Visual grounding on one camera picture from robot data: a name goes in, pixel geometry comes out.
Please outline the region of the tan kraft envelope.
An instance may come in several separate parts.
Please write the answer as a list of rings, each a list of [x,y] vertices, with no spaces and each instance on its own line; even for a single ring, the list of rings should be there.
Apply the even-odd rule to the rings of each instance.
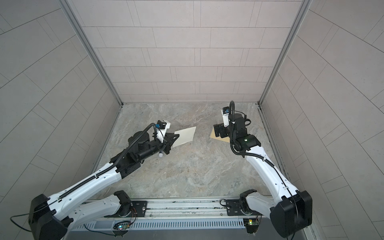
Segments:
[[[230,138],[229,137],[225,137],[225,138],[221,138],[220,136],[216,137],[214,128],[212,128],[212,132],[211,132],[210,138],[212,138],[214,140],[226,142],[226,143],[230,142]]]

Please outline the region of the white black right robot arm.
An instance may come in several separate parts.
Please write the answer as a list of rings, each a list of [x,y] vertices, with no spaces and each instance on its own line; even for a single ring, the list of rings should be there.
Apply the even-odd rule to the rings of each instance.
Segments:
[[[293,239],[296,232],[312,224],[312,197],[307,191],[299,191],[271,161],[257,137],[248,133],[251,120],[236,111],[234,101],[221,113],[223,123],[214,125],[217,136],[229,138],[231,151],[251,164],[271,193],[269,198],[256,190],[241,193],[241,211],[246,215],[258,212],[270,219],[282,238]]]

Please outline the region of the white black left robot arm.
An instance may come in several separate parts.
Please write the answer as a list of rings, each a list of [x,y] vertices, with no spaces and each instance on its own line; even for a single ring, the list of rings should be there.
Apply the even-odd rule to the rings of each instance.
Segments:
[[[144,160],[157,153],[169,154],[178,134],[167,133],[170,123],[151,123],[129,138],[129,145],[102,168],[73,186],[46,197],[41,194],[31,201],[28,223],[35,240],[61,240],[68,231],[100,217],[133,217],[138,214],[124,191],[86,204],[85,201],[119,182]]]

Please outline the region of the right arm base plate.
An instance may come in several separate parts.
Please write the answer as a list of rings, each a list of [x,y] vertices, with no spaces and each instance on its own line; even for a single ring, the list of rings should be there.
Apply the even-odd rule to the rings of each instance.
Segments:
[[[257,216],[255,211],[243,210],[240,200],[223,200],[221,203],[225,207],[228,216]]]

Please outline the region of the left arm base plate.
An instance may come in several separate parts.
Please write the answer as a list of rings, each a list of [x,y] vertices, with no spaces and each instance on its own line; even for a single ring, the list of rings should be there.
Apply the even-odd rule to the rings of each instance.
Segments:
[[[105,218],[141,218],[145,216],[147,205],[147,201],[133,201],[130,204],[123,204],[115,214],[107,215]]]

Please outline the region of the beige lined letter paper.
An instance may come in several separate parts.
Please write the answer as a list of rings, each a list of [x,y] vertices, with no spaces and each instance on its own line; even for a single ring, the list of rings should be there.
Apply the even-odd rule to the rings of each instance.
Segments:
[[[191,142],[194,138],[196,127],[191,127],[179,131],[175,131],[175,134],[179,134],[180,137],[175,141],[172,148]]]

